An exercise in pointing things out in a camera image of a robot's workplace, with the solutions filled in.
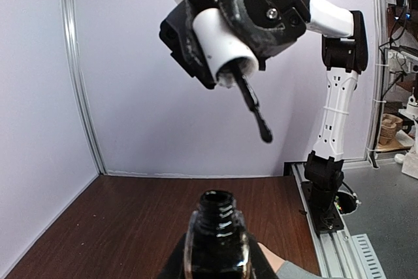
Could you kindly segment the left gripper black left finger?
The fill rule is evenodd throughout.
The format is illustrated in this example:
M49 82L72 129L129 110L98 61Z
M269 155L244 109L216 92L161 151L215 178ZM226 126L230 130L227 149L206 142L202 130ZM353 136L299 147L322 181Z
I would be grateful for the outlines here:
M189 278L189 236L184 233L157 275L157 279L186 278Z

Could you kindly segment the grey sleeved forearm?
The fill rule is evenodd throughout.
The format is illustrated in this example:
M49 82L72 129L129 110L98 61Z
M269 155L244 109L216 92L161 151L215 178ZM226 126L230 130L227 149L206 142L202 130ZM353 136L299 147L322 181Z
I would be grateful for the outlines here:
M285 261L276 271L279 279L322 279L322 277L312 274L290 261Z

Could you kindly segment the white cap with black brush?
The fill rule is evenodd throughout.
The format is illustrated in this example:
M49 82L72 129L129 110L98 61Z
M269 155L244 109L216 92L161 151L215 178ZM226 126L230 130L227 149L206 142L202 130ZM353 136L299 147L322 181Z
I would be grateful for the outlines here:
M236 86L240 90L248 110L255 116L261 139L271 143L272 132L248 82L248 78L259 70L255 54L233 33L217 8L200 12L193 20L192 27L215 85L224 88Z

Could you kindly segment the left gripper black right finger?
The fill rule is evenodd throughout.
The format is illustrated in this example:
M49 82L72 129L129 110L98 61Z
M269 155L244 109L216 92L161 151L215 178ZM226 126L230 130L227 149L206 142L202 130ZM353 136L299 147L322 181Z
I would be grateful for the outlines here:
M276 279L276 273L259 247L256 238L248 233L249 279Z

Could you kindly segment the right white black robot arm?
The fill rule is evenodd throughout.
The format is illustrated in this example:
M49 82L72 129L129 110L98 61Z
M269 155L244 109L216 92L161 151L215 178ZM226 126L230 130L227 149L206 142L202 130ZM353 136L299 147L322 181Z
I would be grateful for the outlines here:
M305 166L304 194L318 233L341 230L336 196L344 181L344 125L357 81L368 63L363 15L326 0L176 0L159 36L171 56L207 89L238 87L261 138L272 133L248 79L267 59L306 31L322 36L327 98L317 140Z

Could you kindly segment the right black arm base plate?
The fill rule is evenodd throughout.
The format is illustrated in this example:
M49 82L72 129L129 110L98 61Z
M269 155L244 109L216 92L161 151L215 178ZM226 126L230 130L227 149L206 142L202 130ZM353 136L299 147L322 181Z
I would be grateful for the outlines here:
M313 184L309 181L304 181L301 183L301 188L316 235L335 233L344 229L345 225L334 203L332 203L330 209L323 210L318 205L319 196Z

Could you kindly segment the person's bare hand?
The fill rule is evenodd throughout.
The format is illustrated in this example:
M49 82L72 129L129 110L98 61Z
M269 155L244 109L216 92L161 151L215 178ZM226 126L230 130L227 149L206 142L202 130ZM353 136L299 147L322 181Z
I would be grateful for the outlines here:
M269 250L264 244L258 242L258 246L260 247L262 253L266 257L268 264L272 268L274 272L278 272L279 269L285 263L285 260L280 256L276 255L273 251Z

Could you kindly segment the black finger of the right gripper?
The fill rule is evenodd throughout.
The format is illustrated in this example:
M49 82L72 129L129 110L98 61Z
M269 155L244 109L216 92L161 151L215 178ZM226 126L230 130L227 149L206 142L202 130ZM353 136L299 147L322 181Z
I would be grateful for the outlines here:
M182 0L160 24L159 38L169 48L170 56L191 77L206 89L216 83L209 70L199 40L193 30L193 21L202 11L219 8L218 0Z

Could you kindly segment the white capped nail polish bottle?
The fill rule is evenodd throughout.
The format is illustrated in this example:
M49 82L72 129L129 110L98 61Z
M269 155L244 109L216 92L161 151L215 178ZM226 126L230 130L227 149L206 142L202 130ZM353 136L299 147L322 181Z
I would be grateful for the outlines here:
M205 191L185 236L185 278L250 278L249 236L232 193Z

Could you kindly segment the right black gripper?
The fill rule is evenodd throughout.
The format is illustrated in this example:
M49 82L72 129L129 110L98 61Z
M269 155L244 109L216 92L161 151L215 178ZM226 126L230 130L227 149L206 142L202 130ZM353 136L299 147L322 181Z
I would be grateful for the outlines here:
M310 21L309 0L217 0L229 27L266 68L267 59L296 43Z

